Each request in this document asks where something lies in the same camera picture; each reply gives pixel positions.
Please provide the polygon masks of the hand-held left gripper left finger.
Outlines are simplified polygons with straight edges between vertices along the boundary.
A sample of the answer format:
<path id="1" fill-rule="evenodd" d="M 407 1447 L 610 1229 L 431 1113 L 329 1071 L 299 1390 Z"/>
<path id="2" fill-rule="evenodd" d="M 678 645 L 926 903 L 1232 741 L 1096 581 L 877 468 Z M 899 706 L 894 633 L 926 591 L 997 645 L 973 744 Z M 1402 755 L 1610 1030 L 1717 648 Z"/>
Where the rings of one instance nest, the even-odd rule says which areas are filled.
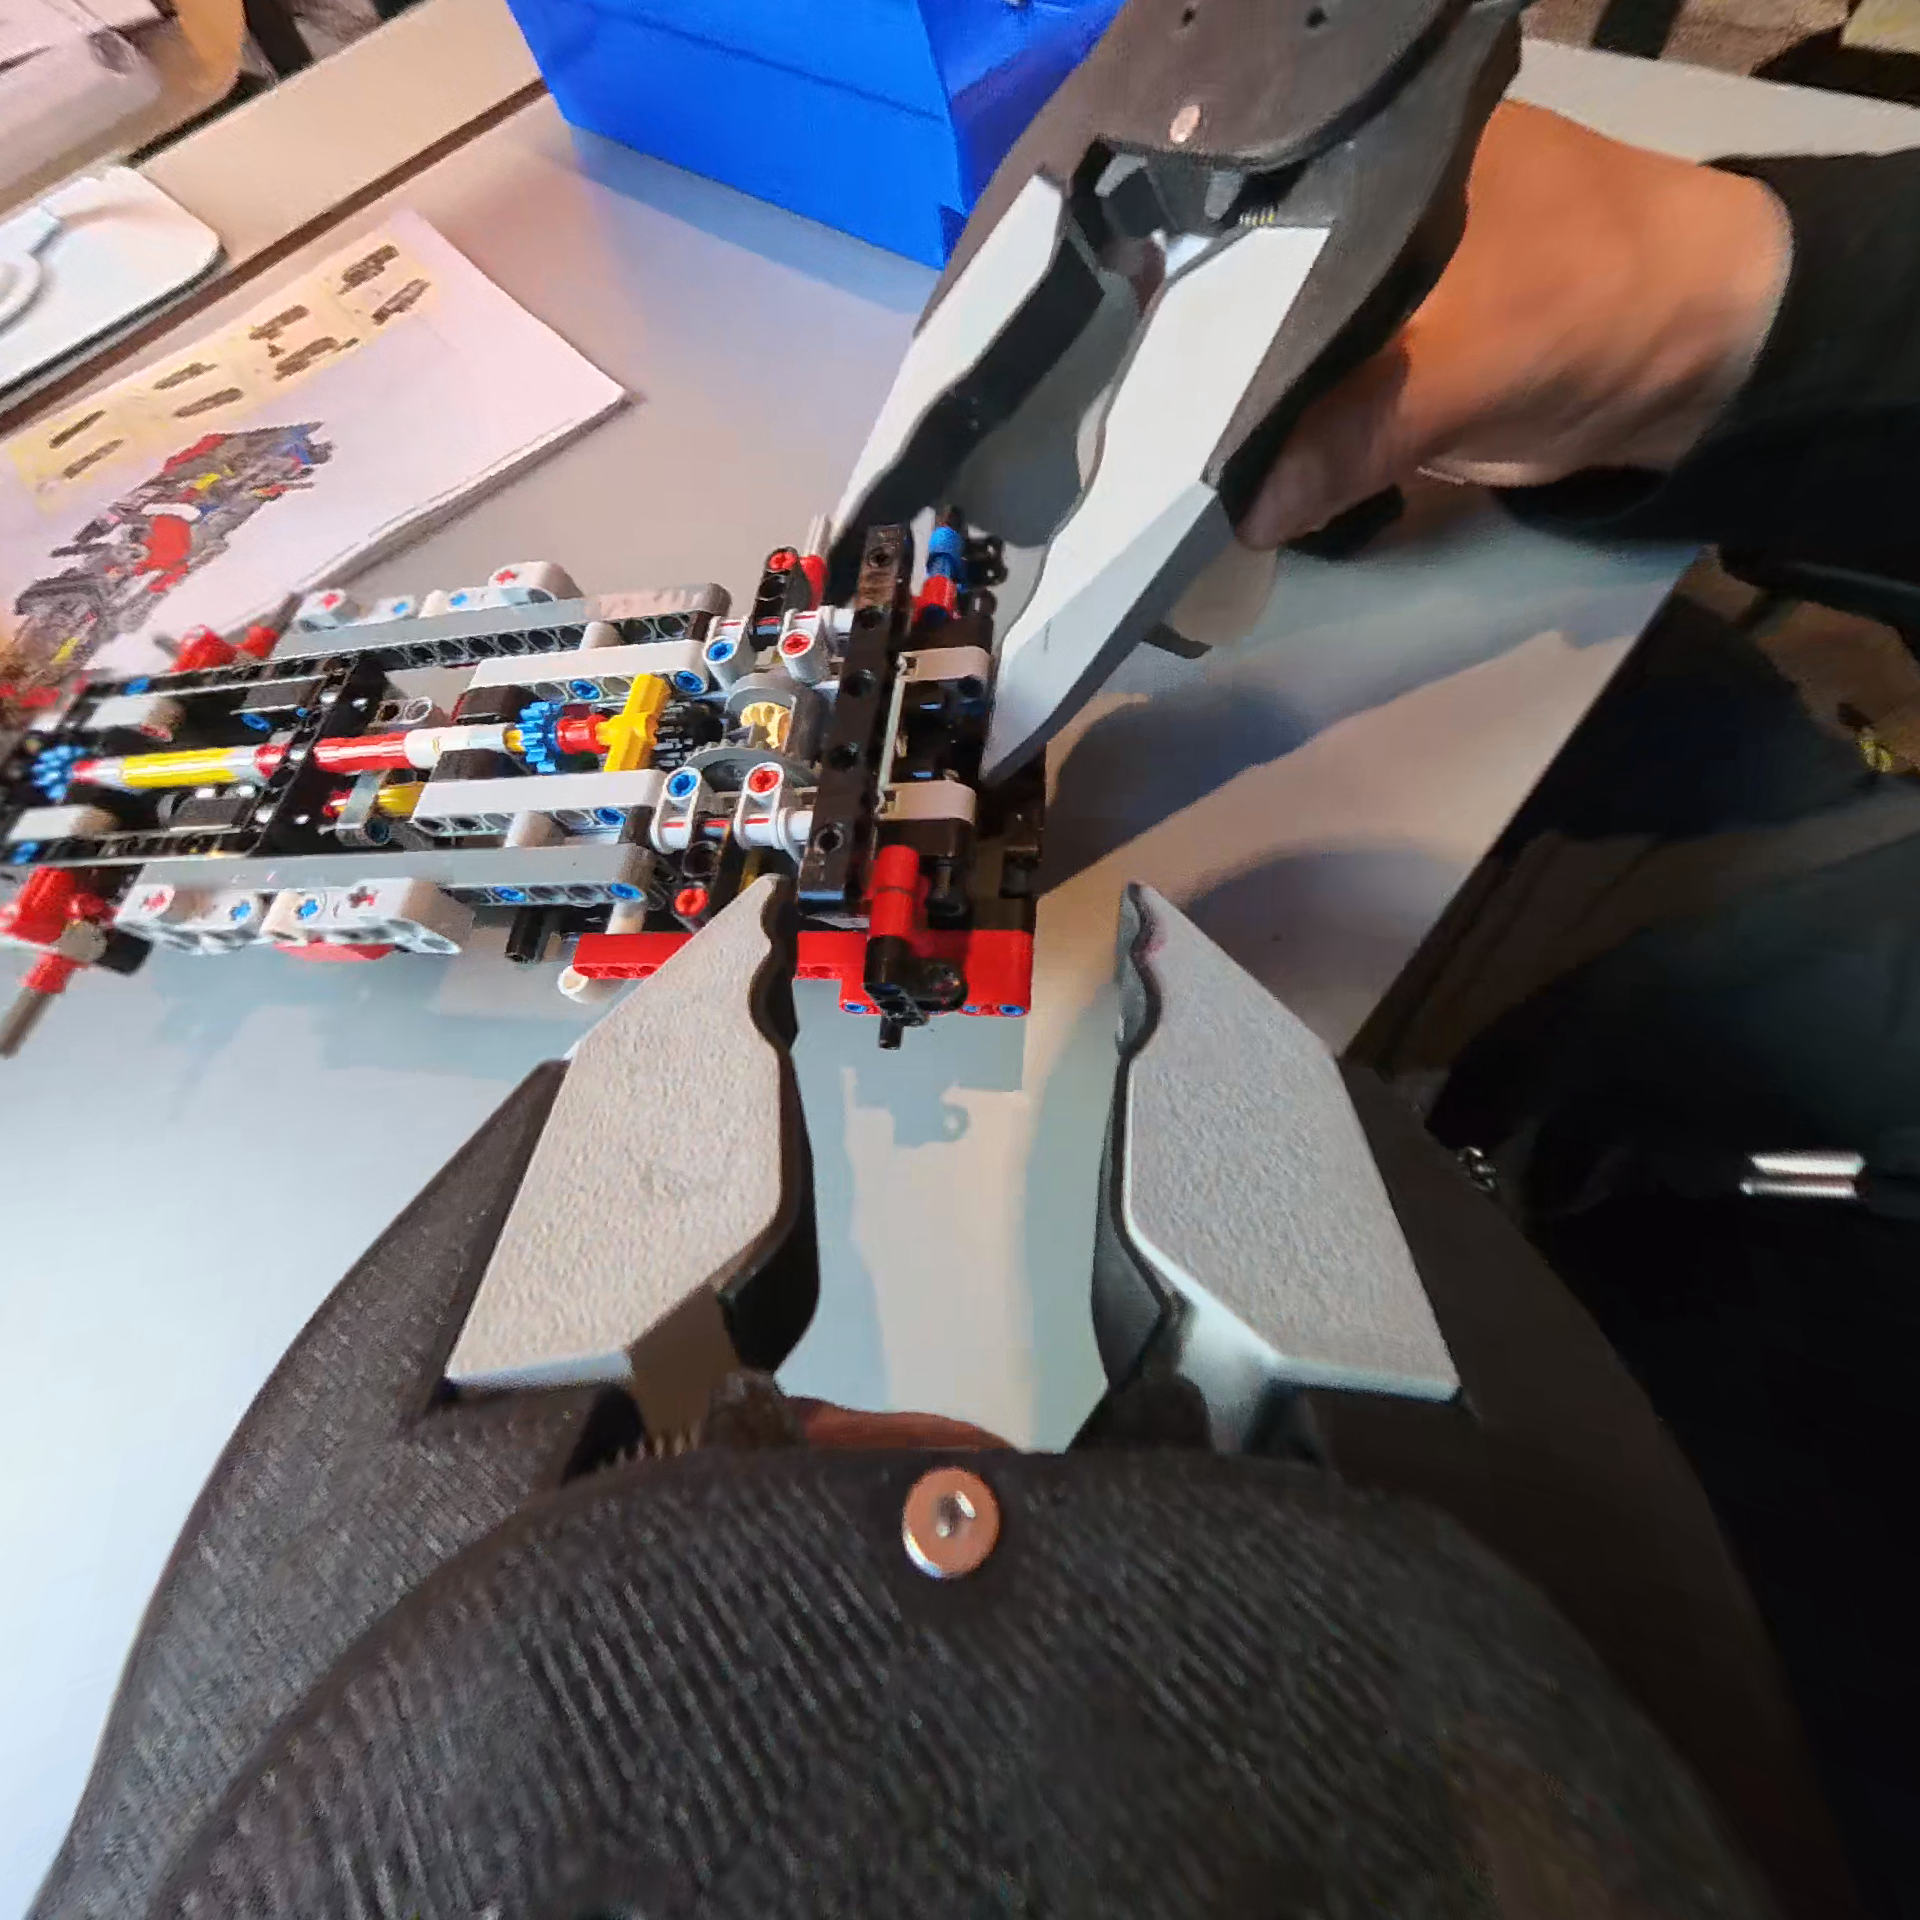
<path id="1" fill-rule="evenodd" d="M 447 1378 L 711 1389 L 776 1373 L 819 1306 L 791 973 L 759 879 L 572 1049 Z"/>

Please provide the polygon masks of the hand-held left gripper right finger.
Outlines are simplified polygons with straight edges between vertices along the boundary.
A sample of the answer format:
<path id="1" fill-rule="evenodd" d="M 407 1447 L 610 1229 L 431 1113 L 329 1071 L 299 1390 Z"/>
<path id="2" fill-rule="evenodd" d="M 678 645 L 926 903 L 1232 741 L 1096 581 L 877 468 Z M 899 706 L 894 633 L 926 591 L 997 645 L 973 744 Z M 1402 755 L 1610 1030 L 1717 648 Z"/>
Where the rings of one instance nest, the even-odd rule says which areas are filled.
<path id="1" fill-rule="evenodd" d="M 1118 904 L 1101 1368 L 1186 1384 L 1215 1451 L 1310 1393 L 1453 1406 L 1456 1362 L 1333 1051 L 1151 885 Z"/>

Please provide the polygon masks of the toy brick car chassis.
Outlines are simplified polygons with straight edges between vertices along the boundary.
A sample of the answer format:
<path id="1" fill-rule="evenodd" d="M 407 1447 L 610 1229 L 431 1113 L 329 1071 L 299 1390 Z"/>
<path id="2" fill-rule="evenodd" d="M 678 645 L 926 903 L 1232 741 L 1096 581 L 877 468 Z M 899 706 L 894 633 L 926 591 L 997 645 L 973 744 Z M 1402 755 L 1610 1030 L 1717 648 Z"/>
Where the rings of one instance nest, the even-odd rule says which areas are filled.
<path id="1" fill-rule="evenodd" d="M 1034 1001 L 1046 781 L 982 790 L 1001 540 L 829 521 L 715 584 L 581 597 L 551 565 L 358 610 L 307 597 L 158 676 L 82 678 L 6 729 L 6 1058 L 86 973 L 161 950 L 658 973 L 759 879 L 796 978 L 881 1045 Z"/>

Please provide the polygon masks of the toy building instruction booklet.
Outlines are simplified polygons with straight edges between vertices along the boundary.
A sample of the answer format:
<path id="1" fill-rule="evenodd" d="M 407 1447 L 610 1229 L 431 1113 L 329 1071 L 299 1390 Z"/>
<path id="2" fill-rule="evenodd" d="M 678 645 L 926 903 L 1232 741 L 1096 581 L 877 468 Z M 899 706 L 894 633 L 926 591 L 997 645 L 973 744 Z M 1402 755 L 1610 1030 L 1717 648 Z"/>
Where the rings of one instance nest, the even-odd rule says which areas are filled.
<path id="1" fill-rule="evenodd" d="M 627 394 L 414 213 L 6 442 L 6 680 L 353 576 Z"/>

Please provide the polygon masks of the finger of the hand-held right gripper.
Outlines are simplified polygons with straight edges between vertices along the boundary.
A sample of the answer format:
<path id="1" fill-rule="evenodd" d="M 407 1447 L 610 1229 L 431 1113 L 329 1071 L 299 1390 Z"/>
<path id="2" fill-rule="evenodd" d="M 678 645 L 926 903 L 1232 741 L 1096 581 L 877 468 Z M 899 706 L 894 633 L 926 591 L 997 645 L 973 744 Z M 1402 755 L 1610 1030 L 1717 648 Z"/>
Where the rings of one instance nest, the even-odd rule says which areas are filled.
<path id="1" fill-rule="evenodd" d="M 1101 419 L 1091 479 L 999 649 L 982 784 L 1040 756 L 1227 542 L 1209 468 L 1330 233 L 1240 230 L 1154 298 Z"/>
<path id="2" fill-rule="evenodd" d="M 1096 173 L 1035 173 L 948 279 L 835 510 L 831 565 L 859 565 L 865 532 L 961 509 L 1014 544 L 1109 565 L 1098 506 L 1118 390 L 1118 278 Z"/>

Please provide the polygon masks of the wooden document stand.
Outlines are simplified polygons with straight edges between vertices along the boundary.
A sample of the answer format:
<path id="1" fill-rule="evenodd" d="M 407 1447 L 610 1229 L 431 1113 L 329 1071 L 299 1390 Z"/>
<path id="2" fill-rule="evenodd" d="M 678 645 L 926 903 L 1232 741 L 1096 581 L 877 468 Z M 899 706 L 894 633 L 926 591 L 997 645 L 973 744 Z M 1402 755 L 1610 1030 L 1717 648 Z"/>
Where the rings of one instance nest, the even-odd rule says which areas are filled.
<path id="1" fill-rule="evenodd" d="M 218 233 L 138 170 L 69 180 L 2 222 L 2 391 L 155 309 L 223 259 Z"/>

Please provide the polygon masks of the person's right hand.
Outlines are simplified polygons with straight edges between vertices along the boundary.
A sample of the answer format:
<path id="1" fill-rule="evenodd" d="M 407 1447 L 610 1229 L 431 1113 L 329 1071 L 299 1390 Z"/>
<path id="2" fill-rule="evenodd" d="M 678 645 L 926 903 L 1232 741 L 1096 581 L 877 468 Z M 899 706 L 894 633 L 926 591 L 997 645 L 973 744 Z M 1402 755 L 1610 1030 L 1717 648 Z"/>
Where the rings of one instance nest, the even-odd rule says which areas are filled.
<path id="1" fill-rule="evenodd" d="M 1763 180 L 1501 104 L 1447 272 L 1304 413 L 1238 540 L 1271 552 L 1418 474 L 1507 491 L 1678 464 L 1757 362 L 1791 253 Z"/>

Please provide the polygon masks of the blue plastic bin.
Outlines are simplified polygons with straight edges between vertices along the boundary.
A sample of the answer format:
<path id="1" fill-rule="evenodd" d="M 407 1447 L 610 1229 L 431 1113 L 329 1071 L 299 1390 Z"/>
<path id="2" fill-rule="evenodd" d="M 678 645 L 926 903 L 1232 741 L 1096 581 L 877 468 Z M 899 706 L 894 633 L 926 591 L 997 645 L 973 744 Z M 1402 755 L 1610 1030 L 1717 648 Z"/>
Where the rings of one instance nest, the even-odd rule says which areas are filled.
<path id="1" fill-rule="evenodd" d="M 514 4 L 564 119 L 943 269 L 1118 4 Z"/>

